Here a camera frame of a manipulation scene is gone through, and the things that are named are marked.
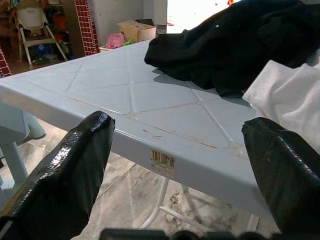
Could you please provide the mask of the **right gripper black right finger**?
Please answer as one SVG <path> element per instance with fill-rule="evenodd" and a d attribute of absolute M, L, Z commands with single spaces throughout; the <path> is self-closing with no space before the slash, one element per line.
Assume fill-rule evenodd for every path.
<path fill-rule="evenodd" d="M 300 135 L 257 117 L 241 129 L 266 205 L 283 234 L 320 237 L 320 154 Z"/>

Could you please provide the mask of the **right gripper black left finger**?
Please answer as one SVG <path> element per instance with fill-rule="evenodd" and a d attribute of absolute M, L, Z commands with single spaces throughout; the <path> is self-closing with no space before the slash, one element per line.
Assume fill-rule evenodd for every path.
<path fill-rule="evenodd" d="M 0 212 L 0 240 L 71 240 L 89 222 L 115 120 L 95 111 L 66 133 Z"/>

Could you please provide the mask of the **black garment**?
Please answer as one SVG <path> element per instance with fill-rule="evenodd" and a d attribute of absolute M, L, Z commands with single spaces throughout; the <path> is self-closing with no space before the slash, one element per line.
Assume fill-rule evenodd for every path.
<path fill-rule="evenodd" d="M 168 76 L 239 95 L 268 61 L 301 66 L 320 48 L 320 3 L 240 0 L 181 33 L 151 40 L 144 58 Z"/>

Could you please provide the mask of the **white crumpled cloth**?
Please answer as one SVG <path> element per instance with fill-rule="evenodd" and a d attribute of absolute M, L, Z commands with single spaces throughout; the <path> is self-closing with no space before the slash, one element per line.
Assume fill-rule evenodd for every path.
<path fill-rule="evenodd" d="M 290 68 L 270 60 L 242 98 L 320 154 L 320 61 Z"/>

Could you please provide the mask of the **barcode sticker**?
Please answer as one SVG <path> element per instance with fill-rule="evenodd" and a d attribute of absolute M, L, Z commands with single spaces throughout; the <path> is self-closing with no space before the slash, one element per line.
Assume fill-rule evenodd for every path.
<path fill-rule="evenodd" d="M 150 148 L 149 159 L 151 169 L 166 176 L 174 176 L 176 170 L 176 158 L 168 153 Z"/>

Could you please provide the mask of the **light blue folding table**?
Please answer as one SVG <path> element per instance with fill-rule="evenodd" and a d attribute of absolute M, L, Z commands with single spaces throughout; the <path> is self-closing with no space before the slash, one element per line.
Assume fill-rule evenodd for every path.
<path fill-rule="evenodd" d="M 114 153 L 271 220 L 241 132 L 254 109 L 239 97 L 220 97 L 147 65 L 148 44 L 1 78 L 1 98 L 64 130 L 95 111 L 106 112 L 115 119 Z M 174 176 L 151 168 L 150 149 L 175 157 Z"/>

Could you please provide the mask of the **red brick pillar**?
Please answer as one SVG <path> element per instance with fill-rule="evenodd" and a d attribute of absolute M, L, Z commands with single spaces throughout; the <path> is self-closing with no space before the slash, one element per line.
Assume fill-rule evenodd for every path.
<path fill-rule="evenodd" d="M 100 52 L 94 0 L 74 0 L 84 55 Z"/>
<path fill-rule="evenodd" d="M 9 67 L 9 64 L 7 63 L 5 54 L 0 47 L 0 78 L 11 76 L 12 72 Z"/>

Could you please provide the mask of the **pink bag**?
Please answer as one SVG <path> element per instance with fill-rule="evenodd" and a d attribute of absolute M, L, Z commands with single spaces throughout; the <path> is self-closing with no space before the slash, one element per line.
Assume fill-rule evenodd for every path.
<path fill-rule="evenodd" d="M 113 33 L 107 36 L 105 48 L 106 49 L 116 49 L 123 46 L 125 42 L 122 33 Z"/>

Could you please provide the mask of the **white high chair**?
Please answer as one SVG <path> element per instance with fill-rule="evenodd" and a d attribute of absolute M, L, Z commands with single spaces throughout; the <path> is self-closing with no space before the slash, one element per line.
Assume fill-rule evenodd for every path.
<path fill-rule="evenodd" d="M 41 44 L 55 44 L 65 61 L 68 61 L 57 39 L 49 27 L 46 15 L 41 7 L 25 7 L 16 10 L 15 25 L 18 30 L 18 59 L 21 62 L 23 48 L 26 53 L 29 69 L 33 69 L 29 48 Z M 38 36 L 26 37 L 24 30 L 31 33 L 40 32 Z"/>

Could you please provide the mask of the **cardboard box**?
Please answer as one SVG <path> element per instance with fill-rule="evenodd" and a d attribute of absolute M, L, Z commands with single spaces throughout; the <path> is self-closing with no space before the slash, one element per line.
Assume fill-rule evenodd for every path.
<path fill-rule="evenodd" d="M 134 20 L 119 22 L 119 31 L 123 35 L 125 42 L 133 41 L 139 43 L 152 40 L 156 37 L 156 27 Z"/>

